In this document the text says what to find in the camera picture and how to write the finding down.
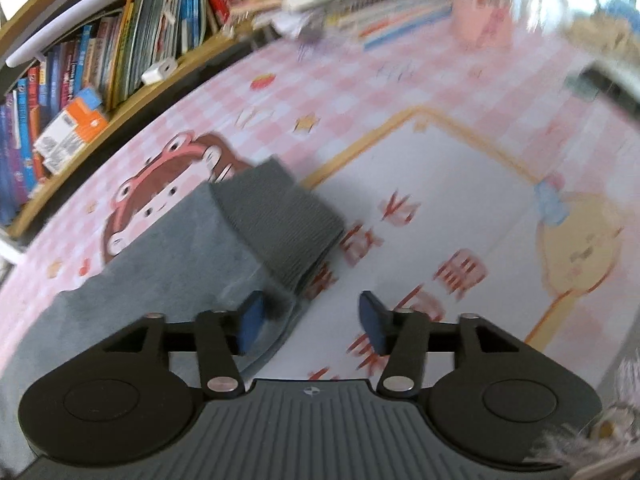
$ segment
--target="beige plush object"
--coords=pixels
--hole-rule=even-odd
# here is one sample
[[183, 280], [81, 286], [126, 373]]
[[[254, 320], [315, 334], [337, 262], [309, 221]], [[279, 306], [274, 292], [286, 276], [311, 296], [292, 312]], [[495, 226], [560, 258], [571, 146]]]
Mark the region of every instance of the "beige plush object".
[[634, 34], [627, 20], [596, 12], [577, 18], [565, 31], [576, 46], [640, 67], [640, 37]]

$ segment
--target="gray garment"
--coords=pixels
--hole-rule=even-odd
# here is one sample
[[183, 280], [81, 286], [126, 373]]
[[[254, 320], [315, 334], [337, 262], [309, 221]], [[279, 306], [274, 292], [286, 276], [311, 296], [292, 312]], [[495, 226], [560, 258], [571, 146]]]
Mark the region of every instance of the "gray garment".
[[[236, 359], [244, 377], [255, 374], [305, 311], [296, 292], [342, 231], [340, 218], [276, 160], [228, 182], [200, 184], [103, 272], [57, 295], [29, 329], [0, 378], [0, 462], [19, 472], [34, 459], [17, 421], [26, 389], [147, 312], [188, 321], [210, 308], [237, 308], [263, 290], [265, 323], [248, 354]], [[171, 368], [199, 386], [191, 356], [173, 355]]]

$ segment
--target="dark device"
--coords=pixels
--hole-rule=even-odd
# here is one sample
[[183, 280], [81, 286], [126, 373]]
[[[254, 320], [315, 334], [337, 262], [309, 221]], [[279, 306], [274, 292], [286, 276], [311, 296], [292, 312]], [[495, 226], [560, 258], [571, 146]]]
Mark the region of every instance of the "dark device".
[[[264, 298], [167, 324], [149, 314], [34, 383], [18, 418], [36, 461], [22, 480], [560, 480], [526, 462], [540, 434], [585, 426], [593, 389], [487, 320], [388, 311], [371, 292], [360, 321], [389, 355], [367, 380], [258, 379], [232, 359], [255, 339]], [[168, 370], [196, 352], [200, 388]], [[455, 370], [421, 388], [428, 352]]]

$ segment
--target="white charger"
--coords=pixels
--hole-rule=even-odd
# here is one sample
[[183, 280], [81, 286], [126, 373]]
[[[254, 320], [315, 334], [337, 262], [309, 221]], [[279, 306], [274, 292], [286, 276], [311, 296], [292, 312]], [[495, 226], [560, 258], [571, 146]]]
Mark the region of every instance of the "white charger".
[[145, 85], [153, 85], [167, 79], [175, 69], [178, 68], [178, 62], [173, 57], [168, 57], [157, 63], [153, 63], [145, 70], [142, 75], [142, 82]]

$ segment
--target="pink cylinder container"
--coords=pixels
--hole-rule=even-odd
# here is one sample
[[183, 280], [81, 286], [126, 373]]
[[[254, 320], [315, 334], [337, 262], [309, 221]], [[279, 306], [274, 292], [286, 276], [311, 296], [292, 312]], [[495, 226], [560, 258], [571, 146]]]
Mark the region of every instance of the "pink cylinder container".
[[511, 0], [453, 0], [453, 27], [469, 46], [510, 46]]

